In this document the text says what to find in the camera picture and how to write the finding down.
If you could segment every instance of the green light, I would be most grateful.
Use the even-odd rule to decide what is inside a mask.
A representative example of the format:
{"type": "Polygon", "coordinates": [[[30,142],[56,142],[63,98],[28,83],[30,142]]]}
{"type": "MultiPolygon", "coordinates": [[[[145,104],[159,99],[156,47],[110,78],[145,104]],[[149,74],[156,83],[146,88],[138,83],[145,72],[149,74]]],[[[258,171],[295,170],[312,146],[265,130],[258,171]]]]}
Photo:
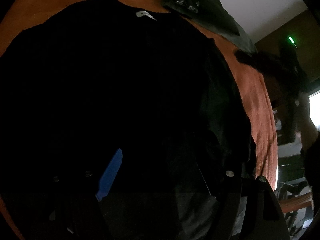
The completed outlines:
{"type": "Polygon", "coordinates": [[[289,40],[294,44],[294,40],[291,37],[289,37],[289,40]]]}

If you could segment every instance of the dark green fabric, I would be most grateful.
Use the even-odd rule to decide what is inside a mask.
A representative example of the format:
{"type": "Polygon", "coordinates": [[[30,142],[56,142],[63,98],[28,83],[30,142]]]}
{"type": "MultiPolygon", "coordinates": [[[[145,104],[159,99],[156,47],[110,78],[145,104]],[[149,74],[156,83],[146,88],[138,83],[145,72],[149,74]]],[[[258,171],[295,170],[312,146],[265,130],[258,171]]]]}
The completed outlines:
{"type": "Polygon", "coordinates": [[[243,51],[256,52],[250,37],[219,0],[163,0],[162,5],[193,19],[209,31],[220,34],[243,51]]]}

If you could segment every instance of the orange cloth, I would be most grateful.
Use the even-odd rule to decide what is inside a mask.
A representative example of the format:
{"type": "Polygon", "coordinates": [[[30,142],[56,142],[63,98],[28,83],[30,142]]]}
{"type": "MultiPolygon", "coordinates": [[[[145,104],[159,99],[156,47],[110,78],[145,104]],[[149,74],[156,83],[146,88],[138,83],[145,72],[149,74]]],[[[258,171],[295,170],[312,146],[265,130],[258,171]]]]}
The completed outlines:
{"type": "MultiPolygon", "coordinates": [[[[45,22],[68,5],[79,1],[82,0],[16,0],[0,24],[0,55],[22,30],[45,22]]],[[[161,0],[119,1],[149,11],[168,12],[161,6],[161,0]]],[[[236,50],[234,44],[193,21],[189,22],[208,38],[215,40],[228,62],[238,85],[244,109],[251,121],[253,139],[257,144],[256,175],[264,175],[274,187],[277,167],[276,128],[262,75],[252,67],[238,63],[233,55],[236,50]]],[[[237,132],[241,132],[241,127],[235,127],[235,136],[237,132]]]]}

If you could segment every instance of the shirt sleeve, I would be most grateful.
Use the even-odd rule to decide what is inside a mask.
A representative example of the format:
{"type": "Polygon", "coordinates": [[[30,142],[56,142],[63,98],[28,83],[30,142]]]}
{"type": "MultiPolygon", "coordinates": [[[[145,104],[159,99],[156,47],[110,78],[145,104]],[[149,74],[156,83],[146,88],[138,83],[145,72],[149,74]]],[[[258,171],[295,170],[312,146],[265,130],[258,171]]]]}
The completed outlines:
{"type": "Polygon", "coordinates": [[[312,195],[314,201],[314,213],[320,208],[320,133],[315,143],[307,150],[301,149],[301,155],[304,158],[305,176],[310,186],[312,186],[312,195]]]}

